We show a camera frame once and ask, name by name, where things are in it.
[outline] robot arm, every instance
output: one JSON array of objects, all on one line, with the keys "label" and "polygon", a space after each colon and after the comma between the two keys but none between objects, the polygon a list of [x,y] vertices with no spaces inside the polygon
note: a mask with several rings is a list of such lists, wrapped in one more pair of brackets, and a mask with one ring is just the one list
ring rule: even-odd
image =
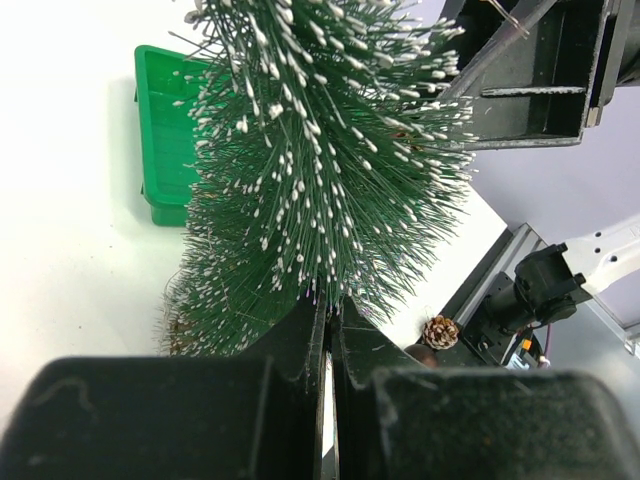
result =
[{"label": "robot arm", "polygon": [[574,275],[582,274],[581,288],[590,295],[640,270],[640,215],[583,237],[565,242],[562,254]]}]

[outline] artificial christmas tree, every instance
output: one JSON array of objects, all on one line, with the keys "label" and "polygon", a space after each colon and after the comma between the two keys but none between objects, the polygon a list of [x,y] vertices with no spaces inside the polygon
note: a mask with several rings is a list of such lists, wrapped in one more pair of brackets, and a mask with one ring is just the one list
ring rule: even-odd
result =
[{"label": "artificial christmas tree", "polygon": [[200,88],[185,102],[201,180],[168,295],[172,353],[235,353],[320,290],[382,322],[435,260],[470,179],[468,101],[435,100],[462,31],[404,8],[208,0],[187,16],[204,36],[204,70],[180,72]]}]

